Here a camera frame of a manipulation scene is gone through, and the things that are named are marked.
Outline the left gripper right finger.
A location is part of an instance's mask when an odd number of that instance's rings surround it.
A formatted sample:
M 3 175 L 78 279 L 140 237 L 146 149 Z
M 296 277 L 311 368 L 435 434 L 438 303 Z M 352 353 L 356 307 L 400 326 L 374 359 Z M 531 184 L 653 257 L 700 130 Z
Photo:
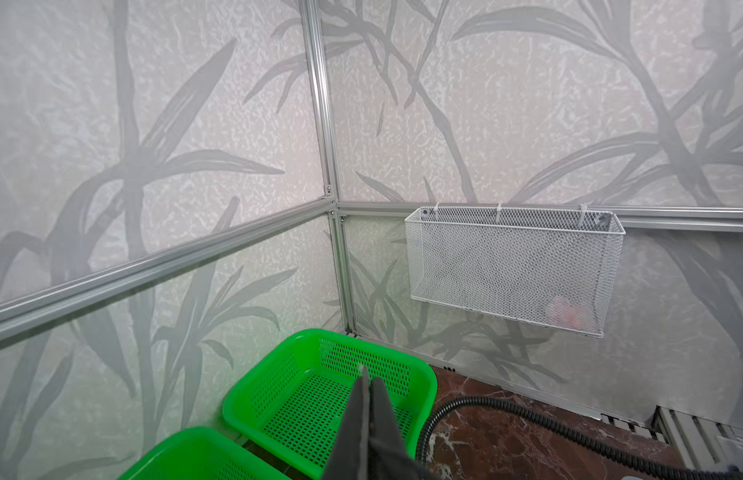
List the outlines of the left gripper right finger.
M 369 478 L 437 479 L 407 453 L 387 386 L 381 378 L 371 380 L 370 384 Z

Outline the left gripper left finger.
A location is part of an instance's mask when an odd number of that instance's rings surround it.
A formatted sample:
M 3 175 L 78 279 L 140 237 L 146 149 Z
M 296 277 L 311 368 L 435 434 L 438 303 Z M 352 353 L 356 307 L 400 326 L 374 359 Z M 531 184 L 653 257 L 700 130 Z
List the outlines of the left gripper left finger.
M 367 368 L 359 368 L 322 479 L 367 479 L 370 392 Z

